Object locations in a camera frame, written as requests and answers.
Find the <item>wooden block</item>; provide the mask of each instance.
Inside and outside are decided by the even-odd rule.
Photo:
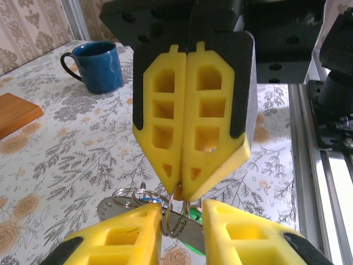
[[[0,96],[0,140],[43,115],[41,108],[10,93]]]

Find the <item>wall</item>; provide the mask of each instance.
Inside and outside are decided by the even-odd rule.
[[[0,75],[70,40],[60,0],[0,0]]]
[[[100,21],[99,14],[105,2],[112,0],[79,0],[91,40],[117,41],[116,37]]]

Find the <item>yellow foam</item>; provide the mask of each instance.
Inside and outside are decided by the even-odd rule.
[[[297,231],[227,204],[202,203],[207,265],[306,265],[282,237]]]
[[[247,132],[229,135],[236,73],[204,42],[188,55],[172,45],[143,76],[141,149],[166,191],[193,202],[250,157]]]
[[[160,54],[143,75],[143,129],[133,134],[166,191],[181,182],[186,53]],[[175,197],[180,199],[180,191]]]
[[[246,133],[229,135],[236,73],[204,43],[188,54],[182,153],[183,198],[193,202],[250,158]]]
[[[83,242],[65,265],[155,265],[161,253],[161,205],[151,203],[77,231]]]

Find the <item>floral tablecloth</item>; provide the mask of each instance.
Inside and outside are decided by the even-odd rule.
[[[100,96],[68,75],[60,56],[72,42],[0,77],[44,116],[0,141],[0,264],[39,264],[67,235],[96,224],[98,203],[121,187],[165,193],[132,134],[132,50],[118,44],[125,83]],[[77,71],[73,61],[68,65]],[[288,90],[258,85],[251,159],[209,191],[214,198],[297,228]],[[161,264],[205,264],[163,239]]]

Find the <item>blue mug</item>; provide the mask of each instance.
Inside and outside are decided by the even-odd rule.
[[[67,56],[74,59],[81,76],[67,67]],[[72,52],[63,54],[60,63],[66,72],[83,82],[93,94],[111,92],[123,83],[116,45],[111,41],[95,41],[76,47]]]

